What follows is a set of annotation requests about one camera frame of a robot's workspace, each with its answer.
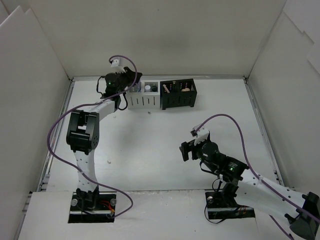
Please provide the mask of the clear bottle black cap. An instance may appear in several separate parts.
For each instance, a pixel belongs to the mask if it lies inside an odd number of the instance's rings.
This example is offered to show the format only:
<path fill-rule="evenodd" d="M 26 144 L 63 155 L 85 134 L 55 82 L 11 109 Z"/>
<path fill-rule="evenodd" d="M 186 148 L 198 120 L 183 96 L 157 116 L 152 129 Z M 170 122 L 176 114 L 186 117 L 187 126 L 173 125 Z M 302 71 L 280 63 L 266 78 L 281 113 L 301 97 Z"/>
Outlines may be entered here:
<path fill-rule="evenodd" d="M 158 87 L 157 87 L 156 85 L 153 85 L 153 86 L 151 87 L 151 91 L 152 91 L 152 92 L 157 92 L 157 91 L 158 91 Z"/>

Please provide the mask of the pink makeup applicator stick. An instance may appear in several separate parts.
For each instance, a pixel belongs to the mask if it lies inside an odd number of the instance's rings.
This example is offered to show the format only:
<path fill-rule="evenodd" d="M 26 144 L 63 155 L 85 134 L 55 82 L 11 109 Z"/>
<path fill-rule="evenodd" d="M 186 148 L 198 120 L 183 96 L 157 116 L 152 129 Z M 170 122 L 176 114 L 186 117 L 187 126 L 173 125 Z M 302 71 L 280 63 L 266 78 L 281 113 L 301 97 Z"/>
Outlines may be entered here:
<path fill-rule="evenodd" d="M 163 86 L 163 88 L 164 88 L 164 90 L 165 90 L 166 93 L 168 93 L 168 94 L 171 93 L 165 84 L 163 84 L 162 86 Z"/>

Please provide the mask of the beige beauty sponge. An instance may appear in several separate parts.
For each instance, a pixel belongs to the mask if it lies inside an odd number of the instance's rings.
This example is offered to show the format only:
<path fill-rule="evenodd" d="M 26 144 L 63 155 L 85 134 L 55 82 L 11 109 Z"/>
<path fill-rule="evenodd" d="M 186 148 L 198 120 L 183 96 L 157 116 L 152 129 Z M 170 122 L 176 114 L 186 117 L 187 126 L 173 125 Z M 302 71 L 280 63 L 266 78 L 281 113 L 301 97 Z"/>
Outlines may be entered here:
<path fill-rule="evenodd" d="M 181 92 L 190 92 L 191 90 L 190 90 L 190 88 L 188 88 L 188 87 L 185 87 L 185 88 L 183 88 L 182 90 L 181 90 Z"/>

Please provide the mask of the green white tube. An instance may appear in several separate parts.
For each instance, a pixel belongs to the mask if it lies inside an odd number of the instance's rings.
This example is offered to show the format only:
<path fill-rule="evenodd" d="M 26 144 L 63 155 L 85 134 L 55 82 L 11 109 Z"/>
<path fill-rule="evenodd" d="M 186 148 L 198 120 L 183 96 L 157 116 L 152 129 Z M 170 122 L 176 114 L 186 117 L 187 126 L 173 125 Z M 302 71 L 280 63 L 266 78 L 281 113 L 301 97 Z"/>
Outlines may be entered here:
<path fill-rule="evenodd" d="M 145 91 L 146 92 L 150 92 L 151 91 L 151 86 L 150 85 L 146 85 L 145 86 Z"/>

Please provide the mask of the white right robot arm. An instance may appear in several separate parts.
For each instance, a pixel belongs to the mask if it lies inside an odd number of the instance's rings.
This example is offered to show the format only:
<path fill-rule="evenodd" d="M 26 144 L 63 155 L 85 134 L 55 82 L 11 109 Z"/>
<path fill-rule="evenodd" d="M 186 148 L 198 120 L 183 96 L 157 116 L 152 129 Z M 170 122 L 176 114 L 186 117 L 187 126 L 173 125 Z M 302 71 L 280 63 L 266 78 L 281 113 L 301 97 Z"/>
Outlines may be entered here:
<path fill-rule="evenodd" d="M 206 166 L 205 173 L 222 180 L 220 195 L 225 205 L 251 207 L 286 222 L 294 234 L 305 240 L 316 238 L 320 198 L 315 193 L 294 191 L 253 173 L 246 163 L 221 153 L 209 138 L 183 142 L 179 149 L 184 161 L 198 160 L 200 166 Z"/>

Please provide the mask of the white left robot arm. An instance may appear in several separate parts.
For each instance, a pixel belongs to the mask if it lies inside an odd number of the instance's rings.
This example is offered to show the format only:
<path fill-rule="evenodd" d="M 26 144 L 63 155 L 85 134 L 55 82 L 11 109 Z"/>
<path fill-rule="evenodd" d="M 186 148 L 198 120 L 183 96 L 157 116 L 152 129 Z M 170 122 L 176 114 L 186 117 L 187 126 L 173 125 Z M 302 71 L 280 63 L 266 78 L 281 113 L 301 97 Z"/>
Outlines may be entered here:
<path fill-rule="evenodd" d="M 120 95 L 140 82 L 143 74 L 124 67 L 123 72 L 108 73 L 105 92 L 97 105 L 75 109 L 70 113 L 66 143 L 74 153 L 78 171 L 77 198 L 89 210 L 100 204 L 99 186 L 95 174 L 95 149 L 100 140 L 100 121 L 116 112 L 121 103 Z"/>

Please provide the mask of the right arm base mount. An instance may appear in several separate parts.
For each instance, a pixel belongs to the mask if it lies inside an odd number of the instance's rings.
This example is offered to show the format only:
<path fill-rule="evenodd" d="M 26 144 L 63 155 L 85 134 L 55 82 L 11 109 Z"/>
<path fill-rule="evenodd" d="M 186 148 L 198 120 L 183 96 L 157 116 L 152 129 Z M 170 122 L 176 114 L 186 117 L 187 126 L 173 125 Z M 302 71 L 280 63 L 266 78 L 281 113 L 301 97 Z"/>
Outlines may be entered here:
<path fill-rule="evenodd" d="M 239 205 L 234 200 L 226 200 L 221 191 L 206 191 L 205 200 L 204 216 L 211 224 L 218 225 L 226 220 L 256 217 L 252 207 Z"/>

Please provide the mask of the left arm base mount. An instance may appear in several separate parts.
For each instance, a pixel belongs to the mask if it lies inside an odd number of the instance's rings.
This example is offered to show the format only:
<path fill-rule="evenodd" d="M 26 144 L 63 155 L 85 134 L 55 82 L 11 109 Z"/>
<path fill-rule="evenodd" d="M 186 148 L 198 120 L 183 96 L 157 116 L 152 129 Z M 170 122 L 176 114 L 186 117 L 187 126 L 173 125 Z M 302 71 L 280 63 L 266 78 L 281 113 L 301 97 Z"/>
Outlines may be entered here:
<path fill-rule="evenodd" d="M 117 195 L 100 192 L 94 202 L 82 201 L 74 192 L 69 206 L 69 224 L 113 223 L 115 221 Z"/>

